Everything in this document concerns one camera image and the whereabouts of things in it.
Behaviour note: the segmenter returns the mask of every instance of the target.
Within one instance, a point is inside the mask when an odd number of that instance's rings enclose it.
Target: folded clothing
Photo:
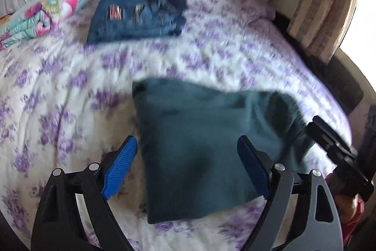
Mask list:
[[[258,197],[237,154],[246,135],[274,163],[307,172],[313,145],[292,97],[223,93],[168,79],[133,84],[149,223],[201,218]]]
[[[178,36],[186,9],[185,0],[101,0],[86,43]]]
[[[20,8],[0,28],[0,50],[22,39],[33,39],[54,30],[59,22],[89,0],[33,0]]]

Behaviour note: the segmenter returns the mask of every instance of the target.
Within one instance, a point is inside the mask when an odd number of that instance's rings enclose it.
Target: folded dark teal shirt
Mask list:
[[[146,79],[133,84],[133,99],[149,223],[201,218],[258,197],[236,151],[241,135],[273,162],[307,172],[302,159],[313,141],[289,95]]]

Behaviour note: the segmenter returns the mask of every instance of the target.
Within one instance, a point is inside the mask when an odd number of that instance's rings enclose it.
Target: folded towel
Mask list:
[[[133,84],[133,100],[149,223],[200,218],[258,197],[236,150],[242,135],[274,163],[307,171],[303,157],[313,141],[287,94],[146,79]]]
[[[22,39],[33,39],[54,30],[59,22],[89,0],[33,0],[0,27],[0,50]]]

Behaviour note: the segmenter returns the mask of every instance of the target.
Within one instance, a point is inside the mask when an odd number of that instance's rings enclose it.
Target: bed sheet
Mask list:
[[[161,76],[222,91],[285,92],[306,122],[319,115],[351,142],[345,114],[272,24],[270,7],[255,0],[187,0],[178,38],[86,46],[98,1],[57,31],[0,52],[0,209],[26,246],[54,168],[83,170],[127,135],[139,137],[133,80]],[[333,169],[317,145],[305,159],[325,175]],[[149,225],[143,167],[138,153],[109,201],[136,251],[239,250],[265,205],[257,198],[202,219]],[[80,197],[78,205],[89,241],[98,245]]]

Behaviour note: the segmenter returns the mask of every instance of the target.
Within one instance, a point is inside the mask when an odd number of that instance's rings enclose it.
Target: blue gripper pad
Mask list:
[[[102,196],[108,200],[117,194],[137,153],[137,140],[130,136],[119,148],[119,154],[105,174]]]
[[[259,195],[263,195],[265,199],[268,199],[270,196],[269,173],[258,158],[258,152],[253,147],[249,139],[244,135],[238,139],[237,149],[240,160],[243,163],[243,166],[245,167],[247,174],[256,189],[256,192]],[[267,164],[267,167],[269,167],[269,164],[270,166],[273,165],[271,161],[268,161]]]

